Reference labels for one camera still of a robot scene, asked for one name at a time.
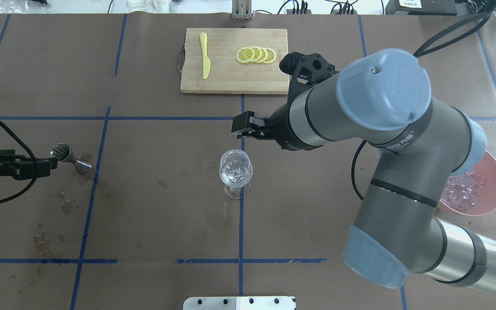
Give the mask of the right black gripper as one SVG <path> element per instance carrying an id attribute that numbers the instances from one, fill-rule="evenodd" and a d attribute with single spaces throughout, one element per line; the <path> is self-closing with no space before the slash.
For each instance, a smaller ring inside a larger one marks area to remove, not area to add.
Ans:
<path id="1" fill-rule="evenodd" d="M 291 106 L 280 106 L 270 117 L 260 117 L 253 111 L 243 112 L 232 120 L 232 134 L 237 139 L 253 138 L 257 140 L 275 140 L 281 149 L 289 151 L 313 150 L 321 145 L 311 146 L 295 135 L 289 117 Z M 259 130 L 266 126 L 266 132 Z"/>

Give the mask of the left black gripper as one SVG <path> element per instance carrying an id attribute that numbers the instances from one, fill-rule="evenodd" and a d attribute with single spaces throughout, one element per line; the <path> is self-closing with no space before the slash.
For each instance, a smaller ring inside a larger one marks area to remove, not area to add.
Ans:
<path id="1" fill-rule="evenodd" d="M 31 157 L 18 155 L 14 150 L 0 150 L 0 176 L 15 180 L 28 180 L 48 177 L 51 170 L 58 166 L 56 158 L 37 158 L 36 164 Z"/>

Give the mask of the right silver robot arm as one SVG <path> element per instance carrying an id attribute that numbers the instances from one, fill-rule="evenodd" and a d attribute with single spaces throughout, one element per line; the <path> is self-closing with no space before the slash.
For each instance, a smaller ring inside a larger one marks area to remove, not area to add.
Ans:
<path id="1" fill-rule="evenodd" d="M 496 296 L 496 241 L 437 219 L 448 178 L 485 155 L 484 130 L 431 94 L 417 58 L 384 49 L 335 71 L 319 54 L 287 54 L 286 104 L 270 117 L 246 111 L 232 122 L 239 137 L 313 150 L 358 137 L 382 151 L 342 257 L 355 273 L 399 289 L 411 273 Z"/>

